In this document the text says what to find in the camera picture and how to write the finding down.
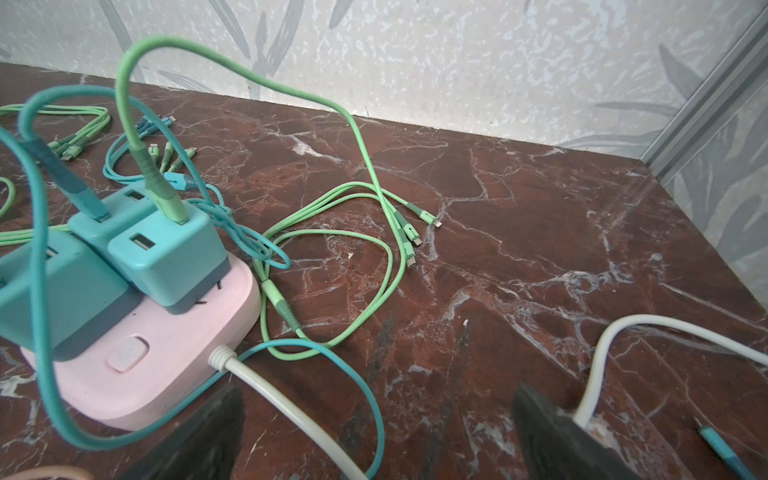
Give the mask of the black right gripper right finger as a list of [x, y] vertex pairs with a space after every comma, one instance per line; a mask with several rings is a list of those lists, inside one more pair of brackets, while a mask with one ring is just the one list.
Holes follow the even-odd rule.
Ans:
[[511, 413], [532, 479], [639, 477], [613, 450], [602, 446], [531, 386], [518, 388]]

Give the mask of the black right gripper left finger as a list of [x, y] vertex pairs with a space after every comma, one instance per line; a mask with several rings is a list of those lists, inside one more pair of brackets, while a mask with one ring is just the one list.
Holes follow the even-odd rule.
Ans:
[[121, 474], [123, 479], [229, 479], [241, 449], [245, 408], [228, 385]]

